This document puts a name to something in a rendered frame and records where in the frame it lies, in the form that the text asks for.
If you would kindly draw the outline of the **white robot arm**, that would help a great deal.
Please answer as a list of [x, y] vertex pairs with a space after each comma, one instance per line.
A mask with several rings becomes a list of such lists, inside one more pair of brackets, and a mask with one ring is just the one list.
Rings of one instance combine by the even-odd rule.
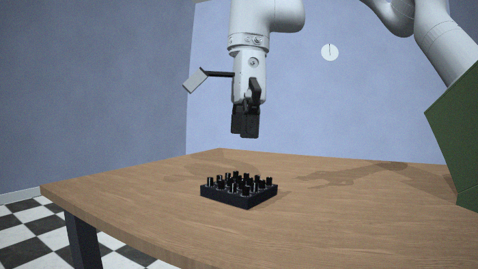
[[[478, 45], [448, 15], [446, 0], [359, 1], [395, 36], [407, 38], [414, 34], [446, 90], [478, 60]], [[296, 33], [304, 25], [303, 0], [231, 0], [227, 50], [255, 48], [268, 53], [271, 32]], [[232, 78], [235, 72], [199, 68], [182, 86], [192, 94], [209, 76]]]

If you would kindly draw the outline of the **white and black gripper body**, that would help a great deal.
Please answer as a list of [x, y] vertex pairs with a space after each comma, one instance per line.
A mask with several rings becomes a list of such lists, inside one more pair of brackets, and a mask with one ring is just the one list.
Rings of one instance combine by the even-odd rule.
[[[235, 48], [229, 51], [229, 56], [234, 57], [231, 80], [231, 102], [241, 103], [245, 98], [252, 98], [249, 86], [249, 77], [255, 77], [262, 89], [261, 104], [266, 101], [266, 59], [267, 53], [255, 48]], [[253, 64], [254, 62], [254, 64]]]

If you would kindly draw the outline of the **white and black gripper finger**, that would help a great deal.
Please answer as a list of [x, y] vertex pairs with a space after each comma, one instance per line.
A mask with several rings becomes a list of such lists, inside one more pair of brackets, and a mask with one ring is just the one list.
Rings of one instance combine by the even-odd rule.
[[257, 139], [259, 136], [259, 106], [261, 104], [260, 97], [262, 89], [255, 77], [249, 77], [249, 87], [252, 92], [252, 98], [245, 98], [244, 93], [244, 99], [242, 101], [244, 115], [241, 115], [240, 137]]
[[231, 114], [231, 133], [232, 134], [240, 134], [241, 115], [244, 115], [242, 102], [238, 104], [233, 104], [233, 109]]

